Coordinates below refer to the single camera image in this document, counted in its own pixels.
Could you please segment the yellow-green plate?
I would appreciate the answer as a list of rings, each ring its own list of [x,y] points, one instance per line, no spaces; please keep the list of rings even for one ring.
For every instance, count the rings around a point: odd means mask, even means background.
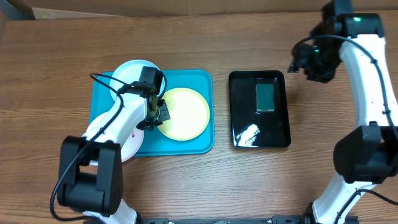
[[[198,137],[210,122],[210,107],[199,92],[190,88],[174,88],[165,92],[170,119],[158,126],[166,137],[188,141]]]

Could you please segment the green sponge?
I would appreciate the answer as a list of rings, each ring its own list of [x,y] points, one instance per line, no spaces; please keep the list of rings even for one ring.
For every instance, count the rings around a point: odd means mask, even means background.
[[[269,83],[256,85],[256,111],[258,113],[272,112],[275,110],[274,86]]]

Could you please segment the black plastic tray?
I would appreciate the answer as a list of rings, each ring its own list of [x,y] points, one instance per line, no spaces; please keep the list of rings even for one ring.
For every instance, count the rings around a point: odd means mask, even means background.
[[[256,111],[256,85],[274,86],[275,110]],[[278,70],[229,74],[231,142],[238,148],[288,147],[291,144],[284,74]]]

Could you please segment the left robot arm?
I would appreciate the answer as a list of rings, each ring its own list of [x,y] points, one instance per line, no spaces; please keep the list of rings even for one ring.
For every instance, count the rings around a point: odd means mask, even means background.
[[[80,212],[79,220],[135,223],[137,213],[123,200],[121,149],[135,128],[153,129],[169,119],[166,103],[155,93],[118,95],[105,117],[81,137],[62,142],[58,182],[50,198]]]

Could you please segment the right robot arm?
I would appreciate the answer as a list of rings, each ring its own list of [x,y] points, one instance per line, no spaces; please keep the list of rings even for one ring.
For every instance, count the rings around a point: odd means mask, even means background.
[[[335,174],[302,215],[302,223],[345,223],[365,194],[397,174],[397,100],[386,63],[386,40],[375,13],[324,12],[292,49],[289,72],[326,83],[343,63],[356,110],[354,129],[333,150]]]

